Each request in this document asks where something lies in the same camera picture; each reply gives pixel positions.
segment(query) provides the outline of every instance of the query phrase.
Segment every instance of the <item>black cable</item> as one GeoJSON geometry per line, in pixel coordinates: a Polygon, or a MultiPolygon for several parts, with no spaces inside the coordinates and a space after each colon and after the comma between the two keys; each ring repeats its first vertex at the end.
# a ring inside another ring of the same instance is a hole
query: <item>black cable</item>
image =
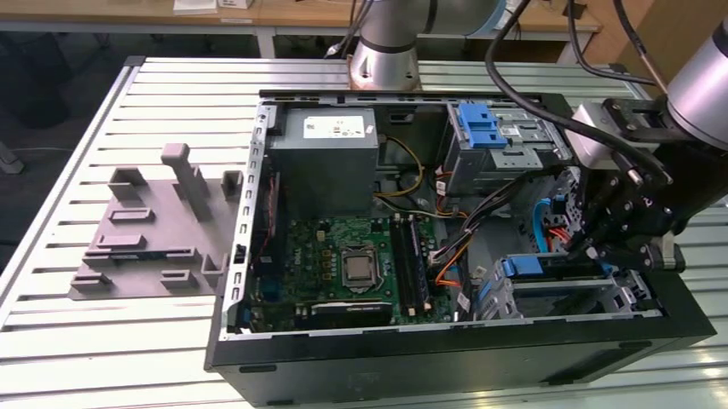
{"type": "Polygon", "coordinates": [[[345,41],[343,47],[341,48],[342,59],[346,59],[349,46],[351,45],[351,41],[354,40],[354,36],[357,35],[357,32],[362,28],[362,23],[365,22],[366,15],[369,14],[369,10],[371,9],[373,4],[374,4],[374,0],[363,0],[362,7],[359,8],[359,13],[357,15],[355,24],[350,27],[346,41],[345,41]]]}
{"type": "Polygon", "coordinates": [[[617,72],[607,72],[603,70],[599,70],[593,68],[589,63],[587,62],[587,59],[584,58],[584,54],[581,53],[581,47],[579,46],[579,37],[577,37],[577,22],[573,16],[573,8],[575,8],[576,0],[569,0],[569,40],[570,40],[570,46],[573,48],[573,54],[577,56],[577,62],[581,65],[581,68],[591,74],[596,75],[597,77],[617,79],[620,81],[627,81],[629,83],[637,83],[644,85],[656,85],[656,82],[649,78],[643,77],[635,77],[632,75],[620,74],[617,72]]]}
{"type": "Polygon", "coordinates": [[[526,112],[529,112],[532,115],[537,116],[538,118],[549,121],[550,123],[562,126],[565,129],[570,130],[572,132],[576,132],[585,138],[601,143],[604,146],[611,148],[613,151],[623,153],[628,159],[631,159],[635,164],[641,166],[641,168],[649,172],[653,176],[663,178],[663,181],[665,183],[671,182],[671,177],[665,173],[663,169],[663,164],[657,161],[657,159],[645,154],[640,149],[633,147],[624,139],[608,134],[603,130],[595,128],[593,126],[589,126],[580,121],[576,121],[570,118],[565,118],[541,107],[538,107],[528,98],[525,98],[514,89],[510,87],[510,84],[508,81],[502,78],[502,75],[498,73],[498,69],[496,68],[494,64],[494,53],[498,49],[498,43],[505,38],[506,34],[509,33],[510,29],[516,25],[517,20],[521,17],[521,14],[524,14],[525,8],[528,7],[530,0],[524,0],[524,2],[518,5],[516,8],[516,11],[513,12],[513,15],[509,18],[509,21],[505,24],[505,27],[498,31],[498,34],[496,35],[496,38],[493,42],[490,43],[490,46],[488,47],[486,52],[486,69],[488,69],[488,75],[493,79],[493,82],[498,89],[502,91],[502,93],[510,98],[516,104],[524,108],[526,112]]]}
{"type": "Polygon", "coordinates": [[[640,55],[647,55],[648,48],[645,47],[645,44],[641,42],[640,35],[635,31],[635,27],[632,27],[632,24],[629,22],[629,17],[627,16],[625,5],[623,4],[623,0],[615,0],[615,10],[617,11],[619,22],[623,25],[623,29],[625,30],[627,37],[629,38],[629,42],[635,46],[637,53],[640,55]]]}
{"type": "Polygon", "coordinates": [[[349,11],[349,27],[354,24],[354,10],[357,10],[357,0],[351,2],[351,10],[349,11]]]}
{"type": "MultiPolygon", "coordinates": [[[[504,10],[508,14],[513,15],[513,12],[508,9],[504,10]]],[[[513,35],[513,39],[520,41],[524,38],[524,31],[521,30],[521,23],[516,22],[516,34],[513,35]]]]}
{"type": "MultiPolygon", "coordinates": [[[[362,8],[359,9],[359,14],[362,10],[365,9],[366,0],[363,0],[362,8]]],[[[351,2],[351,10],[349,11],[349,31],[346,33],[346,37],[343,38],[343,47],[341,49],[341,58],[346,58],[346,52],[349,49],[349,45],[351,43],[351,38],[354,37],[354,34],[351,33],[351,27],[354,26],[354,11],[357,10],[357,0],[351,2]]]]}

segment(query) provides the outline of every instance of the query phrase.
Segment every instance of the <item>aluminum table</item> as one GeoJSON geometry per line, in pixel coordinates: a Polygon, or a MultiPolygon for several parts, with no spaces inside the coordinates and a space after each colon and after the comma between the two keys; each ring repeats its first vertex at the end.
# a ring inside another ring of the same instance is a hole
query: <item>aluminum table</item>
{"type": "MultiPolygon", "coordinates": [[[[641,95],[576,66],[501,68],[520,90],[561,93],[573,106],[641,95]]],[[[420,71],[426,90],[497,91],[480,63],[426,61],[420,71]]],[[[139,166],[147,179],[172,178],[160,148],[186,142],[190,162],[207,177],[242,170],[257,92],[346,84],[341,61],[130,59],[0,277],[0,407],[247,407],[221,377],[203,371],[213,297],[75,302],[66,293],[116,166],[139,166]]],[[[689,266],[683,277],[719,331],[692,348],[649,357],[591,384],[317,407],[728,406],[727,225],[728,208],[717,204],[679,236],[689,266]]]]}

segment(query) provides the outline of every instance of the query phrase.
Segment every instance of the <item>blue plastic latch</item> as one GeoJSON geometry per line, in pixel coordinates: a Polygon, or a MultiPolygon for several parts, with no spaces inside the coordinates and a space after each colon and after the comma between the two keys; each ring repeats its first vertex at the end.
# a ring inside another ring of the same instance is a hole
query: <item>blue plastic latch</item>
{"type": "Polygon", "coordinates": [[[488,281],[488,284],[482,286],[478,293],[478,301],[482,301],[482,299],[486,297],[488,292],[490,291],[490,287],[493,287],[493,282],[488,281]]]}
{"type": "Polygon", "coordinates": [[[506,258],[505,260],[502,260],[501,264],[505,276],[513,277],[516,275],[516,268],[513,267],[513,262],[510,261],[510,259],[506,258]]]}
{"type": "Polygon", "coordinates": [[[513,263],[517,275],[544,274],[544,269],[541,268],[537,256],[513,256],[509,260],[513,263]]]}
{"type": "Polygon", "coordinates": [[[498,130],[498,119],[485,104],[460,104],[460,123],[470,139],[470,147],[504,148],[509,145],[498,130]]]}

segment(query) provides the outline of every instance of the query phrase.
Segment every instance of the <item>cable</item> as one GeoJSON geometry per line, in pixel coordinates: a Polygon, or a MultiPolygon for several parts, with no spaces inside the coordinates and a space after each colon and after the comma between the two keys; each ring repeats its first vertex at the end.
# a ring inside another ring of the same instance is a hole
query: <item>cable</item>
{"type": "Polygon", "coordinates": [[[617,79],[620,81],[627,81],[628,83],[637,83],[644,85],[656,85],[656,82],[648,78],[635,77],[632,75],[620,74],[617,72],[607,72],[603,70],[597,70],[593,68],[589,63],[587,62],[587,59],[584,58],[584,53],[581,52],[581,47],[579,46],[579,36],[577,36],[577,22],[573,15],[573,8],[575,8],[576,0],[569,0],[569,7],[568,7],[568,15],[569,15],[569,40],[570,40],[570,47],[573,48],[573,54],[577,56],[577,62],[581,65],[581,68],[591,74],[596,75],[597,77],[617,79]]]}
{"type": "Polygon", "coordinates": [[[460,248],[460,250],[457,251],[457,253],[456,253],[456,255],[453,256],[453,258],[450,258],[450,261],[448,262],[448,264],[445,264],[445,267],[442,268],[440,274],[437,274],[437,277],[434,278],[434,284],[436,284],[436,285],[453,285],[453,286],[460,286],[460,283],[457,283],[456,281],[450,281],[450,280],[442,279],[442,277],[445,276],[445,273],[448,272],[448,269],[450,268],[450,266],[453,265],[453,263],[457,261],[457,259],[460,258],[460,256],[465,253],[465,249],[468,249],[468,246],[470,245],[470,242],[472,242],[472,239],[468,240],[468,243],[464,244],[464,246],[460,248]]]}
{"type": "Polygon", "coordinates": [[[538,247],[540,253],[548,252],[546,234],[544,234],[544,226],[541,224],[540,215],[540,209],[544,206],[550,206],[550,199],[541,199],[538,202],[536,202],[536,206],[533,207],[533,238],[536,239],[536,247],[538,247]]]}
{"type": "Polygon", "coordinates": [[[382,202],[382,204],[392,210],[394,210],[396,212],[400,212],[400,213],[414,213],[416,215],[425,215],[425,216],[430,216],[430,217],[434,217],[436,219],[449,219],[450,217],[449,216],[441,216],[441,215],[436,215],[434,213],[430,213],[428,211],[422,211],[422,210],[406,210],[406,209],[402,209],[400,207],[397,207],[389,200],[386,200],[383,197],[377,197],[377,200],[379,202],[382,202]]]}
{"type": "MultiPolygon", "coordinates": [[[[437,197],[437,202],[434,204],[434,209],[437,210],[437,214],[441,215],[441,216],[453,216],[453,212],[452,211],[445,211],[442,210],[441,208],[441,203],[442,203],[442,200],[445,199],[445,196],[440,196],[437,197]]],[[[457,216],[458,217],[462,217],[464,219],[468,218],[468,213],[465,213],[464,211],[458,211],[457,212],[457,216]]]]}
{"type": "Polygon", "coordinates": [[[623,4],[623,0],[615,0],[615,10],[617,11],[619,22],[623,25],[623,29],[625,30],[629,42],[637,50],[641,62],[648,68],[649,75],[652,75],[652,78],[656,80],[655,82],[657,83],[657,87],[660,88],[660,90],[664,92],[664,94],[667,94],[668,85],[664,82],[663,75],[660,75],[652,59],[649,58],[648,47],[645,47],[645,44],[641,42],[640,34],[637,34],[637,32],[635,31],[635,27],[632,27],[629,17],[627,16],[627,10],[625,5],[623,4]]]}
{"type": "Polygon", "coordinates": [[[513,87],[510,87],[510,84],[502,78],[502,75],[498,72],[498,69],[496,68],[496,64],[494,64],[494,53],[496,53],[496,50],[498,49],[498,43],[502,41],[510,29],[516,25],[516,22],[518,18],[521,17],[521,14],[524,14],[525,8],[528,7],[530,2],[532,0],[524,0],[524,2],[518,5],[518,7],[516,8],[516,11],[513,12],[513,15],[509,18],[509,21],[505,24],[505,27],[498,31],[498,34],[496,35],[496,38],[493,42],[490,43],[490,46],[488,47],[485,63],[486,63],[488,75],[493,79],[496,86],[502,91],[502,93],[510,98],[510,100],[516,102],[516,104],[521,108],[524,108],[524,110],[528,111],[532,115],[549,121],[554,125],[562,126],[565,129],[570,130],[572,132],[576,132],[577,134],[583,135],[585,138],[601,143],[604,146],[611,148],[617,153],[623,153],[627,158],[632,159],[632,161],[644,168],[644,170],[647,170],[653,176],[661,177],[664,182],[669,184],[671,177],[663,169],[663,164],[660,164],[660,162],[653,156],[645,154],[641,150],[633,147],[624,139],[608,134],[607,132],[604,132],[603,130],[599,130],[593,126],[589,126],[570,118],[565,118],[546,111],[541,107],[538,107],[528,98],[525,98],[513,89],[513,87]]]}
{"type": "Polygon", "coordinates": [[[570,240],[570,235],[564,228],[550,228],[549,232],[558,236],[561,240],[564,240],[564,243],[568,243],[570,240]]]}
{"type": "MultiPolygon", "coordinates": [[[[508,9],[504,10],[508,14],[513,15],[513,12],[508,9]]],[[[521,30],[521,23],[516,22],[516,34],[513,35],[513,39],[517,41],[521,41],[524,38],[524,31],[521,30]]]]}
{"type": "Polygon", "coordinates": [[[377,198],[396,198],[396,197],[404,196],[406,194],[410,194],[412,192],[418,190],[420,185],[422,185],[422,181],[425,179],[425,171],[424,171],[424,168],[422,168],[422,162],[420,162],[420,158],[418,158],[417,154],[412,151],[412,149],[397,138],[394,138],[392,136],[387,136],[387,139],[392,142],[394,142],[397,145],[400,145],[400,147],[406,151],[406,153],[410,154],[412,158],[414,159],[416,163],[418,164],[418,181],[414,183],[414,185],[412,185],[410,188],[408,188],[405,190],[401,190],[398,192],[392,192],[392,193],[375,192],[374,197],[377,197],[377,198]]]}
{"type": "Polygon", "coordinates": [[[359,30],[362,23],[365,22],[365,17],[369,14],[369,10],[373,4],[374,4],[374,0],[363,0],[362,7],[359,7],[359,11],[354,19],[354,24],[349,25],[349,30],[346,35],[343,36],[343,39],[331,47],[329,47],[329,50],[326,51],[326,54],[323,56],[325,59],[335,55],[337,53],[339,53],[339,51],[342,50],[343,50],[342,58],[346,58],[346,51],[351,44],[351,39],[354,38],[354,35],[357,34],[357,31],[359,30]]]}
{"type": "MultiPolygon", "coordinates": [[[[361,18],[362,10],[366,6],[366,0],[363,0],[362,8],[359,9],[359,14],[357,15],[357,21],[361,18]]],[[[354,26],[354,9],[357,8],[357,0],[351,2],[351,10],[349,11],[349,27],[354,26]]],[[[351,40],[354,39],[354,34],[357,33],[358,28],[353,32],[347,32],[347,36],[345,37],[343,41],[343,47],[341,48],[341,58],[346,59],[347,52],[349,52],[349,46],[351,45],[351,40]]]]}

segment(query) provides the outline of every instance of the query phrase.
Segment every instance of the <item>white sticker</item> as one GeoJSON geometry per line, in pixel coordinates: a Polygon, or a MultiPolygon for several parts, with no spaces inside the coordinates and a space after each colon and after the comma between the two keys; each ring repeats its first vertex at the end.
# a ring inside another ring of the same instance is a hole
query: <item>white sticker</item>
{"type": "Polygon", "coordinates": [[[465,294],[461,292],[457,295],[457,303],[464,308],[465,312],[470,312],[470,299],[465,296],[465,294]]]}
{"type": "Polygon", "coordinates": [[[363,138],[365,117],[307,117],[303,121],[303,138],[363,138]]]}
{"type": "Polygon", "coordinates": [[[219,19],[223,24],[253,24],[251,19],[219,19]]]}
{"type": "Polygon", "coordinates": [[[518,135],[521,136],[521,132],[518,132],[518,127],[514,126],[502,126],[501,127],[501,134],[502,135],[518,135]]]}
{"type": "Polygon", "coordinates": [[[445,196],[445,192],[448,191],[448,183],[444,181],[437,181],[434,183],[434,190],[437,190],[437,194],[440,194],[440,196],[445,196]]]}

